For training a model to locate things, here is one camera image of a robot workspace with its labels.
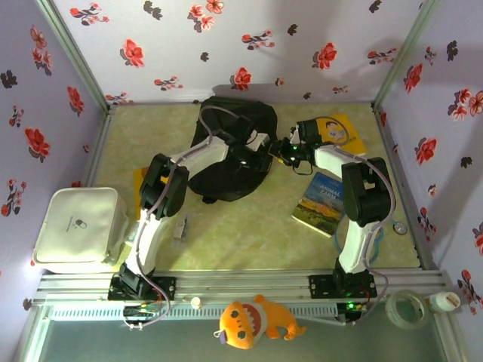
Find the small white object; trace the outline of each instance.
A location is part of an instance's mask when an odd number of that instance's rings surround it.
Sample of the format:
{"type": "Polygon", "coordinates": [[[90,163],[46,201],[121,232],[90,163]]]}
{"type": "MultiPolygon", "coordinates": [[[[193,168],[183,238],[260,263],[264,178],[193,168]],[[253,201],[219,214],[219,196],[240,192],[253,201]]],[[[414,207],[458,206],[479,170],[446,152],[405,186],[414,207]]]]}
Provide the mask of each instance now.
{"type": "Polygon", "coordinates": [[[191,306],[194,309],[200,309],[202,307],[202,300],[195,296],[193,299],[191,299],[191,306]]]}
{"type": "Polygon", "coordinates": [[[174,226],[173,239],[181,242],[183,240],[183,231],[186,226],[186,217],[180,217],[174,226]]]}
{"type": "Polygon", "coordinates": [[[429,310],[433,313],[453,311],[461,305],[460,297],[453,292],[439,292],[426,298],[429,310]]]}
{"type": "Polygon", "coordinates": [[[398,290],[386,300],[386,314],[388,319],[403,330],[417,330],[426,325],[429,320],[429,308],[423,298],[413,290],[398,290]],[[406,302],[412,307],[413,318],[407,313],[401,314],[398,303],[406,302]]]}

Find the book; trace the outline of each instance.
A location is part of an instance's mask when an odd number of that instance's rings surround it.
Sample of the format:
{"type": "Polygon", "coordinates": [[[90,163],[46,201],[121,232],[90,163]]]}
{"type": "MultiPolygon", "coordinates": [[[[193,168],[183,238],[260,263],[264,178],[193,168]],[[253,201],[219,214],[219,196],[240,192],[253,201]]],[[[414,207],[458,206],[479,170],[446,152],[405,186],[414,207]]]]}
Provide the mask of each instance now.
{"type": "Polygon", "coordinates": [[[329,238],[342,219],[343,208],[341,181],[317,172],[292,217],[329,238]]]}
{"type": "MultiPolygon", "coordinates": [[[[367,152],[365,144],[362,142],[361,137],[357,134],[352,122],[349,120],[346,114],[332,115],[332,118],[337,119],[340,123],[346,126],[349,132],[349,143],[340,148],[344,151],[350,152],[354,155],[363,156],[367,152]]],[[[317,118],[318,133],[322,136],[323,142],[341,143],[347,140],[346,132],[329,118],[317,118]]]]}

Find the stuffed fish toy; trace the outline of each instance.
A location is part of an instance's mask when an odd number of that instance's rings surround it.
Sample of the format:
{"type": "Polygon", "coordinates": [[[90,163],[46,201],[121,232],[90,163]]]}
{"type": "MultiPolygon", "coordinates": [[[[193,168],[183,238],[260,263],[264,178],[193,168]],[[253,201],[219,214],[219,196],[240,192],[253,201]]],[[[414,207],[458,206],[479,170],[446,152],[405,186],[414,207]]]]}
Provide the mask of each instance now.
{"type": "Polygon", "coordinates": [[[280,337],[278,327],[287,330],[284,339],[289,341],[303,334],[295,317],[283,305],[255,296],[254,302],[233,302],[220,318],[220,330],[214,333],[221,343],[240,349],[250,349],[265,332],[269,338],[280,337]]]}

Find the mounting plate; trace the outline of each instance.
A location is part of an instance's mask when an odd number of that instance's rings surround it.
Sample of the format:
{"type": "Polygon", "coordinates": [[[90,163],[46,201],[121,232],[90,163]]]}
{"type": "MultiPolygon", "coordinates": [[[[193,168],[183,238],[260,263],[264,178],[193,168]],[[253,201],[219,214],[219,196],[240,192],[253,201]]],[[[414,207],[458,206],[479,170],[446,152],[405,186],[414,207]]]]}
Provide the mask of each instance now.
{"type": "Polygon", "coordinates": [[[341,298],[364,298],[369,294],[371,298],[377,297],[374,277],[368,275],[363,281],[359,280],[357,288],[336,288],[334,276],[309,275],[309,290],[312,299],[341,299],[341,298]]]}
{"type": "MultiPolygon", "coordinates": [[[[175,277],[151,277],[151,281],[158,287],[163,289],[168,295],[170,301],[174,300],[174,294],[176,292],[176,278],[175,277]]],[[[158,293],[151,289],[146,293],[146,297],[143,301],[157,300],[158,293]]],[[[140,298],[135,295],[131,289],[121,282],[121,278],[118,275],[112,276],[111,285],[109,287],[109,293],[107,299],[112,301],[139,301],[140,298]]]]}

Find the wall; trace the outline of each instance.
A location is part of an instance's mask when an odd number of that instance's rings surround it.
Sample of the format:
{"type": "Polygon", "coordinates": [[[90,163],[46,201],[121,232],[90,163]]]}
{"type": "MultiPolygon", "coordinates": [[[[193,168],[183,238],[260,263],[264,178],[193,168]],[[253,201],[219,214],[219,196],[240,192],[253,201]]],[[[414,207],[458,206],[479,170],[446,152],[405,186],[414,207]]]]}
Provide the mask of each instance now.
{"type": "Polygon", "coordinates": [[[470,360],[483,354],[482,18],[479,0],[442,2],[382,116],[421,236],[462,298],[458,319],[470,360]]]}
{"type": "Polygon", "coordinates": [[[111,103],[373,100],[422,0],[54,0],[111,103]]]}
{"type": "Polygon", "coordinates": [[[35,2],[2,0],[0,14],[0,360],[8,361],[42,273],[31,258],[48,202],[81,180],[101,111],[35,2]]]}

